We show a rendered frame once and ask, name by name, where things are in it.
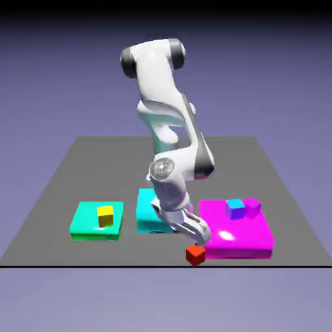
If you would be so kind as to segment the large magenta box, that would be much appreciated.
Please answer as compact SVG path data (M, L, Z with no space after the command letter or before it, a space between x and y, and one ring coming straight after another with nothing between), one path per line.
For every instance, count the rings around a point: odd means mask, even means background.
M200 217L211 230L205 245L207 259L270 259L274 236L262 210L254 219L231 220L226 214L226 200L200 201Z

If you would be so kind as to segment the small magenta cube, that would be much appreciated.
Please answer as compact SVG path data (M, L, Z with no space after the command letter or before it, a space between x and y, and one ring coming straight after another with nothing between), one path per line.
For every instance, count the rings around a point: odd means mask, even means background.
M261 211L261 202L252 198L248 197L245 200L243 200L243 203L245 205L246 211L245 215L250 218L254 219L258 214L260 214Z

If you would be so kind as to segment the small blue cube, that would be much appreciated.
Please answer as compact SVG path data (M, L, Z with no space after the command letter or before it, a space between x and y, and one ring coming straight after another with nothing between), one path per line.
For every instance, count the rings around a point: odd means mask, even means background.
M246 213L246 206L241 199L229 199L226 200L225 210L229 219L243 219Z

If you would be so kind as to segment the large cyan box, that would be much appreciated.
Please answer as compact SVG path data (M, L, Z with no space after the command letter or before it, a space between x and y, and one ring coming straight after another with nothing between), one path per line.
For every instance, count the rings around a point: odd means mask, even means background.
M156 195L153 188L139 188L136 220L138 233L174 233L172 228L160 220L151 202Z

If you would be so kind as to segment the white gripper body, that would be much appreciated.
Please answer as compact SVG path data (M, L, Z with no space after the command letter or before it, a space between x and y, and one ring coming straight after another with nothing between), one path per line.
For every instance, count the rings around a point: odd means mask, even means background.
M211 230L206 221L186 209L176 211L161 209L158 212L158 217L168 224L173 231L190 237L198 246L204 246L211 240Z

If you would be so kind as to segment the large green box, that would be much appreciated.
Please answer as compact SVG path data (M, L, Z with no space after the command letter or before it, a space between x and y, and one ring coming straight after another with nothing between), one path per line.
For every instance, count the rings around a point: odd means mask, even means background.
M113 225L99 227L97 208L113 206ZM117 241L121 233L123 202L80 202L69 231L72 241Z

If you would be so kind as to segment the small yellow cube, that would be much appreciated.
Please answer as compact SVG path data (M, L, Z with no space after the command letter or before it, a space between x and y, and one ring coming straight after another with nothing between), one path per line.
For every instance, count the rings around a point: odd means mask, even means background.
M113 206L99 206L97 216L100 228L113 225Z

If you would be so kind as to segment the small red cube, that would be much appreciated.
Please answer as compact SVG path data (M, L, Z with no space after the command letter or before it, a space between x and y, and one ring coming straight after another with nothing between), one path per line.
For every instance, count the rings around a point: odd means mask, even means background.
M188 246L185 251L185 258L193 267L197 267L206 260L206 249L196 244Z

